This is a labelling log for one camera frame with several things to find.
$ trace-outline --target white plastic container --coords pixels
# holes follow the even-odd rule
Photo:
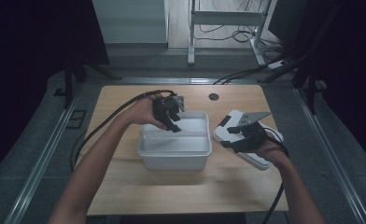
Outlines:
[[[149,170],[202,170],[212,152],[209,118],[204,111],[178,113],[178,133],[142,125],[137,153]]]

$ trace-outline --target person's left hand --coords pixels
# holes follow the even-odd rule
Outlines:
[[[148,96],[144,99],[136,101],[127,110],[123,112],[123,116],[131,123],[135,124],[152,124],[157,128],[166,130],[166,126],[154,119],[152,102],[156,96]]]

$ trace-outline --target hand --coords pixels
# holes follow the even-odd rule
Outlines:
[[[166,130],[166,126],[162,122],[154,119],[152,102],[155,98],[156,96],[148,96],[136,101],[122,113],[122,116],[125,116],[131,123],[152,124],[157,128]]]
[[[267,132],[268,136],[274,138],[274,136]],[[267,161],[272,162],[273,164],[279,163],[282,160],[288,158],[285,152],[275,143],[265,140],[264,144],[261,145],[260,149],[256,152],[259,157],[264,158]]]

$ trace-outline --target forearm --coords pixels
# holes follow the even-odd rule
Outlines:
[[[123,114],[117,116],[101,137],[86,153],[70,177],[50,223],[59,217],[73,217],[77,223],[85,222],[92,199],[105,177],[108,165],[130,121]]]
[[[323,216],[290,159],[285,158],[275,166],[282,177],[291,223],[324,223]]]

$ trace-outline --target wooden table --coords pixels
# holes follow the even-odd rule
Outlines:
[[[187,110],[205,111],[212,136],[233,109],[270,110],[260,86],[106,86],[100,93],[88,133],[120,105],[142,92],[155,90],[172,90],[185,97]],[[210,93],[216,93],[219,99],[211,101]],[[261,122],[276,129],[272,116]],[[139,130],[139,125],[132,125],[122,137],[105,180],[93,199],[89,216],[251,212],[270,208],[281,184],[273,165],[260,171],[212,137],[213,152],[202,171],[149,171],[136,153]],[[102,132],[83,148],[80,159]],[[285,195],[276,210],[288,210]]]

